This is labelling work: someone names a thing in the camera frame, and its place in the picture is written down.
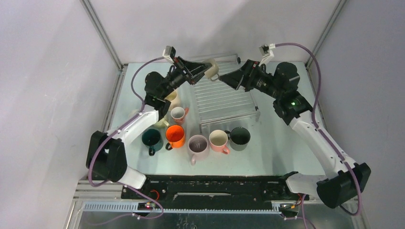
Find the cable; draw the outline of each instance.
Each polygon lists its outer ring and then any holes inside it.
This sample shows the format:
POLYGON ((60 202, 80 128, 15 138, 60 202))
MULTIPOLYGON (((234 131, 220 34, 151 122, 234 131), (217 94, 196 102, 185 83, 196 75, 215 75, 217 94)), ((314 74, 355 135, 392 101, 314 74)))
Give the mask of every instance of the cable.
MULTIPOLYGON (((285 217, 283 214, 281 214, 281 217, 284 219, 284 220, 293 220, 293 219, 304 219, 303 217, 301 217, 301 216, 297 216, 297 217, 289 217, 289 218, 287 218, 287 217, 285 217)), ((314 228, 314 229, 316 229, 316 227, 315 227, 315 225, 309 220, 309 219, 305 219, 306 221, 308 221, 308 223, 314 228)))
POLYGON ((300 205, 302 203, 301 195, 299 193, 297 193, 297 195, 299 196, 299 199, 295 202, 295 206, 300 205))
MULTIPOLYGON (((150 61, 144 63, 144 64, 135 72, 135 74, 133 75, 133 77, 132 77, 132 79, 131 79, 131 90, 132 90, 132 92, 135 94, 135 96, 138 97, 138 98, 141 100, 141 103, 142 103, 141 109, 140 109, 140 111, 139 111, 136 115, 134 115, 132 118, 130 118, 128 121, 126 121, 122 126, 118 127, 117 130, 115 130, 113 133, 111 133, 109 136, 107 136, 107 138, 106 138, 106 139, 99 145, 99 147, 97 148, 97 150, 96 150, 96 152, 94 153, 93 158, 92 158, 92 160, 91 160, 91 162, 90 162, 89 171, 88 171, 88 174, 87 174, 87 176, 88 176, 88 181, 89 181, 89 183, 90 183, 91 186, 93 186, 93 187, 99 187, 99 186, 105 184, 105 183, 108 181, 108 180, 105 180, 105 181, 102 181, 102 182, 96 184, 96 183, 93 182, 93 178, 92 178, 94 163, 96 162, 96 158, 97 158, 98 155, 100 154, 101 150, 104 148, 104 146, 106 145, 106 143, 107 143, 113 136, 115 136, 115 135, 118 133, 119 130, 124 129, 124 128, 127 127, 130 123, 132 123, 134 120, 136 120, 136 119, 139 117, 139 113, 143 112, 143 109, 145 108, 145 101, 142 99, 142 97, 141 97, 138 93, 135 92, 135 89, 134 89, 134 86, 133 86, 135 77, 137 76, 137 74, 139 73, 139 71, 140 71, 142 68, 144 68, 146 65, 148 65, 148 64, 150 64, 150 63, 152 63, 152 62, 154 62, 154 61, 158 61, 158 60, 162 60, 162 59, 163 59, 163 57, 159 57, 159 58, 155 58, 155 59, 153 59, 153 60, 150 60, 150 61)), ((140 196, 146 198, 147 200, 150 200, 150 201, 154 202, 154 203, 155 203, 156 205, 158 205, 159 208, 161 209, 161 213, 160 213, 159 215, 157 215, 157 216, 150 217, 150 218, 149 218, 149 217, 144 217, 144 216, 139 216, 139 215, 136 215, 135 213, 126 213, 126 214, 117 216, 117 217, 115 217, 115 218, 113 218, 113 219, 110 219, 110 220, 108 220, 108 221, 106 221, 106 222, 103 222, 103 223, 97 223, 97 224, 89 223, 90 225, 97 226, 97 225, 107 224, 107 223, 109 223, 109 222, 112 222, 112 221, 114 221, 114 220, 116 220, 116 219, 118 219, 118 218, 124 217, 124 216, 137 216, 138 218, 143 218, 143 219, 155 219, 155 218, 158 218, 158 217, 160 217, 160 216, 163 215, 164 210, 163 210, 162 205, 161 205, 159 202, 157 202, 157 201, 155 201, 154 199, 152 199, 152 198, 150 198, 150 197, 148 197, 148 196, 142 194, 141 192, 139 192, 138 190, 136 190, 135 188, 133 188, 133 187, 131 187, 131 186, 127 186, 127 185, 125 185, 125 184, 122 184, 122 185, 128 187, 129 189, 131 189, 132 191, 136 192, 138 195, 140 195, 140 196)))
POLYGON ((305 51, 307 51, 307 53, 314 60, 314 63, 316 65, 316 67, 317 67, 317 72, 318 72, 318 88, 317 88, 316 95, 315 95, 315 102, 314 102, 314 106, 313 106, 314 108, 312 109, 312 113, 311 113, 312 122, 314 123, 314 126, 318 129, 319 133, 323 136, 323 138, 333 148, 333 150, 338 155, 340 160, 342 160, 342 162, 344 162, 344 165, 347 167, 347 170, 349 171, 350 175, 353 178, 354 186, 356 187, 357 197, 358 197, 357 211, 354 212, 354 213, 351 213, 348 210, 346 210, 342 205, 340 205, 340 208, 343 209, 344 212, 348 213, 351 216, 358 216, 358 215, 360 215, 361 209, 362 209, 361 208, 361 206, 362 206, 362 192, 360 190, 359 181, 357 180, 357 177, 354 174, 353 169, 350 167, 349 163, 345 162, 345 159, 344 159, 344 156, 342 155, 342 153, 337 149, 335 144, 326 136, 326 134, 323 132, 323 130, 319 129, 319 125, 315 120, 315 110, 316 110, 316 107, 318 105, 319 94, 320 94, 320 85, 321 85, 320 84, 321 83, 321 75, 320 75, 320 67, 319 67, 318 60, 316 59, 315 55, 309 49, 307 49, 305 46, 303 46, 301 44, 297 44, 297 43, 280 43, 280 44, 275 45, 275 47, 280 47, 280 46, 297 46, 297 47, 300 47, 300 48, 304 49, 305 51))
POLYGON ((305 197, 307 196, 307 194, 304 194, 303 196, 302 196, 302 201, 301 201, 301 212, 302 212, 302 220, 304 221, 304 226, 305 226, 305 229, 308 229, 308 227, 307 227, 307 220, 306 220, 306 218, 305 218, 305 213, 304 213, 304 200, 305 200, 305 197))
POLYGON ((154 189, 152 189, 150 192, 154 192, 154 193, 156 193, 157 197, 156 197, 156 199, 155 199, 155 200, 158 200, 158 199, 159 199, 159 197, 160 197, 159 192, 157 192, 157 191, 156 191, 156 190, 154 190, 154 189))

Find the mug handle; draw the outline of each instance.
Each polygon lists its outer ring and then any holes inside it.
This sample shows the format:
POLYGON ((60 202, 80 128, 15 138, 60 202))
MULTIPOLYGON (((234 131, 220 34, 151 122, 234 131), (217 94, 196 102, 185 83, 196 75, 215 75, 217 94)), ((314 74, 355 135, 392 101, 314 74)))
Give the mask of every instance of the mug handle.
POLYGON ((153 155, 155 155, 155 153, 156 153, 155 148, 149 147, 149 156, 153 156, 153 155))
POLYGON ((173 147, 171 147, 170 143, 167 143, 165 148, 166 148, 167 150, 172 150, 172 149, 173 149, 173 147))
POLYGON ((229 135, 229 136, 228 136, 228 140, 231 139, 231 131, 229 131, 229 130, 224 130, 224 132, 225 132, 227 135, 229 135))
POLYGON ((195 155, 193 155, 192 158, 191 158, 191 165, 192 165, 192 166, 195 165, 195 155))
POLYGON ((215 82, 215 81, 217 81, 217 80, 219 79, 219 74, 216 74, 216 75, 217 75, 216 79, 213 79, 212 77, 210 78, 210 80, 211 80, 212 82, 215 82))
POLYGON ((228 147, 224 147, 224 149, 222 150, 222 153, 223 154, 226 154, 226 155, 228 155, 229 153, 230 153, 231 151, 229 150, 229 148, 228 147))

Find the mug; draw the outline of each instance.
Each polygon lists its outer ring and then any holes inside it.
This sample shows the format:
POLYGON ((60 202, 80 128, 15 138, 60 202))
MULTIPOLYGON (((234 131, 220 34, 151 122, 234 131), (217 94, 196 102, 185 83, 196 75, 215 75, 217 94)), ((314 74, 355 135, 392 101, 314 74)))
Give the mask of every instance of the mug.
POLYGON ((231 151, 226 147, 228 142, 228 135, 225 131, 214 130, 210 134, 210 146, 215 152, 222 152, 224 154, 229 154, 231 151))
POLYGON ((180 106, 181 100, 179 94, 177 93, 177 89, 166 96, 165 99, 170 101, 169 111, 173 110, 174 107, 180 106))
POLYGON ((166 130, 166 138, 168 143, 166 144, 167 150, 172 150, 173 148, 180 148, 186 142, 186 134, 183 127, 179 125, 172 125, 166 130))
POLYGON ((149 147, 149 156, 162 149, 163 140, 159 130, 149 129, 142 134, 142 143, 149 147))
POLYGON ((208 140, 202 135, 194 135, 189 139, 187 149, 192 154, 191 165, 195 165, 195 161, 206 159, 210 153, 208 140))
POLYGON ((166 116, 164 116, 162 119, 160 119, 159 121, 157 121, 155 123, 155 125, 153 125, 156 128, 165 128, 170 126, 169 122, 167 121, 166 116))
POLYGON ((244 150, 250 141, 250 133, 243 127, 237 127, 232 131, 225 130, 225 133, 229 134, 231 148, 236 151, 244 150))
POLYGON ((171 117, 177 123, 177 125, 182 125, 186 121, 186 115, 189 112, 189 108, 183 109, 182 107, 175 107, 170 112, 171 117))
POLYGON ((215 59, 211 58, 211 59, 205 60, 203 62, 207 62, 207 63, 211 64, 211 67, 207 71, 204 72, 205 77, 207 77, 208 79, 210 79, 213 82, 218 80, 219 79, 219 74, 218 74, 219 67, 218 67, 218 64, 216 63, 215 59))

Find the black mug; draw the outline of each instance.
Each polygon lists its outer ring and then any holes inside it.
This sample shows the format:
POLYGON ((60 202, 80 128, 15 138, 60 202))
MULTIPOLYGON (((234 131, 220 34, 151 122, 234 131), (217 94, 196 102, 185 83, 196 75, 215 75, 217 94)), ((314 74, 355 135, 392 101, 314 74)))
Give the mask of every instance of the black mug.
POLYGON ((250 141, 250 133, 243 127, 237 127, 232 131, 225 130, 229 134, 231 148, 236 151, 242 151, 246 148, 250 141))
POLYGON ((162 149, 163 140, 159 130, 149 129, 142 134, 142 143, 149 147, 149 156, 162 149))

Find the wire rack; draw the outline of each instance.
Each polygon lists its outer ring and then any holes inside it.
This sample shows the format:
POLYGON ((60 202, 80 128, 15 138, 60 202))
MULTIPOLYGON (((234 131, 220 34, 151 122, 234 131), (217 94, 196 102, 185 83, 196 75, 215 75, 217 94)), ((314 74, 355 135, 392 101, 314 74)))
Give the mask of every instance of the wire rack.
MULTIPOLYGON (((215 60, 220 75, 240 68, 237 54, 216 56, 215 60)), ((193 86, 193 91, 200 130, 210 124, 246 118, 255 118, 258 121, 260 117, 251 93, 245 92, 242 88, 236 91, 219 80, 213 82, 203 78, 193 86)))

